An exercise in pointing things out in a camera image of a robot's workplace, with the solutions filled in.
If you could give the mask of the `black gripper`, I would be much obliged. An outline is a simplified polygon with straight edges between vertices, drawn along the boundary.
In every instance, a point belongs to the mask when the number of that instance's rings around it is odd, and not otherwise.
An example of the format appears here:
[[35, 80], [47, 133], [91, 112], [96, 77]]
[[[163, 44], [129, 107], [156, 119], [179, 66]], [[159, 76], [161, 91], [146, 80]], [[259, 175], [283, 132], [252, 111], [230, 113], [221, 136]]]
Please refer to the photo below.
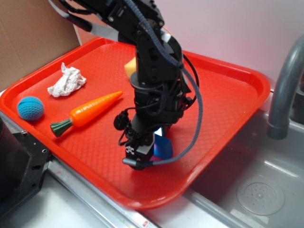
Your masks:
[[131, 121], [125, 143], [123, 164], [141, 171], [154, 154], [155, 134], [166, 137], [172, 124], [183, 117], [183, 112], [192, 105], [187, 96], [191, 90], [181, 80], [144, 85], [131, 82], [134, 88], [136, 114]]

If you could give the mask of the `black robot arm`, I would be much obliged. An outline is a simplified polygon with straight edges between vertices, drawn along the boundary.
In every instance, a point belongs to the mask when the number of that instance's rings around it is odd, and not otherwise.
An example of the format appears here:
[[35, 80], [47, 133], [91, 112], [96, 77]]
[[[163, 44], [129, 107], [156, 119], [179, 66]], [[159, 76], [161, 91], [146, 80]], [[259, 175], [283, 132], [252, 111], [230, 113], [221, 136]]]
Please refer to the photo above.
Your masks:
[[177, 40], [162, 31], [164, 20], [153, 0], [80, 0], [80, 9], [63, 0], [53, 9], [81, 29], [104, 38], [131, 44], [136, 71], [131, 75], [135, 116], [116, 116], [123, 131], [123, 163], [135, 170], [153, 166], [155, 132], [168, 131], [192, 104], [182, 73], [183, 53]]

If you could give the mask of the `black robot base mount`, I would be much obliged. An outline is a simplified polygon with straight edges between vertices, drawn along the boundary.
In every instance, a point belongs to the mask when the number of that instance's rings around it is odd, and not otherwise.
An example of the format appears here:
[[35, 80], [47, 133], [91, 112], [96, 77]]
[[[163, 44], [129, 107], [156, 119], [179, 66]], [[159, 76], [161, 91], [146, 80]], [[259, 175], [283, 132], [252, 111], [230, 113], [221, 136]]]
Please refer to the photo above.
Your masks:
[[0, 121], [0, 217], [37, 194], [47, 169], [49, 149], [29, 132], [12, 133]]

